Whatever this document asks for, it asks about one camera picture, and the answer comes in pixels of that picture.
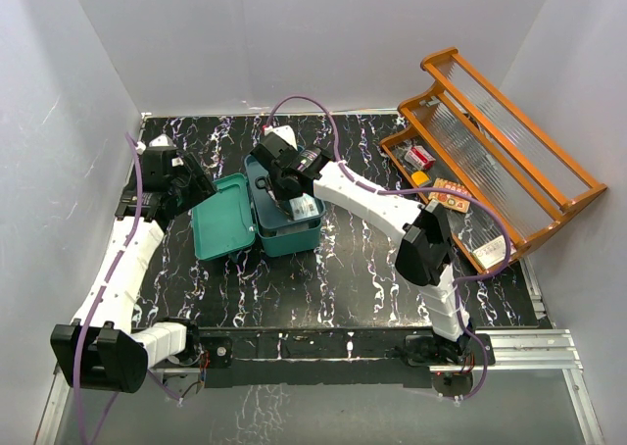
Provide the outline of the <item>small metal scissors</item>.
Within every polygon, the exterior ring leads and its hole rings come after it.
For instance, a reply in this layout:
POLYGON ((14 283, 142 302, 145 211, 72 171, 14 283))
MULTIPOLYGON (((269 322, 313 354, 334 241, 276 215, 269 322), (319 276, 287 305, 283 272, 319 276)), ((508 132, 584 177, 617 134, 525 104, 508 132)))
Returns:
POLYGON ((285 206, 285 204, 281 201, 279 201, 272 190, 271 187, 271 183, 269 180, 268 176, 258 176, 255 179, 255 186, 259 189, 259 190, 263 190, 268 197, 270 198, 270 200, 273 202, 274 206, 281 211, 288 219, 290 219, 292 217, 290 211, 287 209, 287 207, 285 206))

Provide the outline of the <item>blue white blister card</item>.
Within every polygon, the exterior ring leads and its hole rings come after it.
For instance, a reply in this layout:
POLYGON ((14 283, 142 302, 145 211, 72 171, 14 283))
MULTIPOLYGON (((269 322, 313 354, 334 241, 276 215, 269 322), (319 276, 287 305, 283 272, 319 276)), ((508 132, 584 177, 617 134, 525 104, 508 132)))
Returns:
POLYGON ((315 218, 319 215, 316 200, 308 194, 303 194, 300 197, 293 198, 289 200, 288 203, 292 219, 294 221, 315 218))

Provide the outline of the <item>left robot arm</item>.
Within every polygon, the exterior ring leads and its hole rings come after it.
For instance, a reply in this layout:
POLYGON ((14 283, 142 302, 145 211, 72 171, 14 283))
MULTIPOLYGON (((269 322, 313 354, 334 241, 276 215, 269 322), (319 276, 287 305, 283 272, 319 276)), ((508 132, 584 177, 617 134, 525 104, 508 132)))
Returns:
POLYGON ((196 363, 203 343, 192 321, 166 318, 139 331, 132 317, 149 263, 170 224, 214 196, 198 161, 165 135, 136 142, 133 170, 115 212, 109 245, 88 294, 50 343, 68 385, 134 393, 169 357, 196 363))

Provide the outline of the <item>green medicine box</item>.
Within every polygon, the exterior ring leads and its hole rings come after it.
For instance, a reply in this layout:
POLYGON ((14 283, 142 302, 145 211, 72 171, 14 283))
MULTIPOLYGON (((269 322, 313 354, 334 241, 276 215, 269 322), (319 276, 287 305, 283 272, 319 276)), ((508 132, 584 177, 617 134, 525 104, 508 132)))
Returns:
POLYGON ((281 232, 265 232, 257 223, 246 171, 215 181, 217 193, 192 210, 195 256, 210 261, 231 256, 262 242, 272 257, 310 251, 320 241, 323 218, 316 225, 305 223, 281 232))

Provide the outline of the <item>dark teal divider tray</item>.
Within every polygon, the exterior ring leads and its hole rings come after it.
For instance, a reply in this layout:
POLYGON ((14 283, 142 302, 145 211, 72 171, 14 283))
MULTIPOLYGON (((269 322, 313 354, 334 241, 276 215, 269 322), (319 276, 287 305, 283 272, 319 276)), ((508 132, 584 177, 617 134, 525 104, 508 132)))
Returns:
POLYGON ((273 193, 265 189, 268 172, 251 155, 244 160, 249 190, 257 223, 265 232, 281 232, 291 226, 305 223, 316 225, 325 214, 324 203, 308 194, 289 201, 276 201, 273 193))

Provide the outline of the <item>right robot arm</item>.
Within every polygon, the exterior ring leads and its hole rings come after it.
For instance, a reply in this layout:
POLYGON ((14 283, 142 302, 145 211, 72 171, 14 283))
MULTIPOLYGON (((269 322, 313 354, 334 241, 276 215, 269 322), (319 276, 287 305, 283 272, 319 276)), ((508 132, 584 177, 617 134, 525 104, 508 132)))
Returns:
POLYGON ((382 231, 396 244, 395 269, 419 288, 429 313, 438 355, 456 364, 472 349, 469 314, 459 305, 453 281, 452 235, 445 209, 426 206, 354 173, 343 160, 311 145, 297 149, 270 132, 251 151, 267 172, 266 187, 279 201, 304 194, 339 206, 382 231))

